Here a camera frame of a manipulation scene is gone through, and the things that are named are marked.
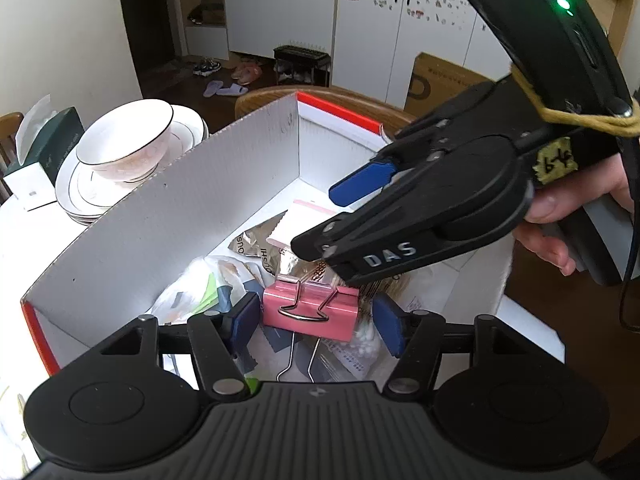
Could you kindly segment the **person right hand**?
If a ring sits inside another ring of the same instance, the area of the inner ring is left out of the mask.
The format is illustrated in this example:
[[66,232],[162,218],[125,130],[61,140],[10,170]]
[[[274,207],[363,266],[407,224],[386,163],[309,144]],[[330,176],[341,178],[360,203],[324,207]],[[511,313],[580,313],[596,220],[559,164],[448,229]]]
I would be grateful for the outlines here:
[[558,222],[605,195],[611,195],[626,211],[634,210],[620,155],[544,186],[535,194],[525,220],[514,229],[513,236],[542,261],[569,276],[576,270],[576,261],[570,256],[567,244],[557,237],[544,235],[541,226]]

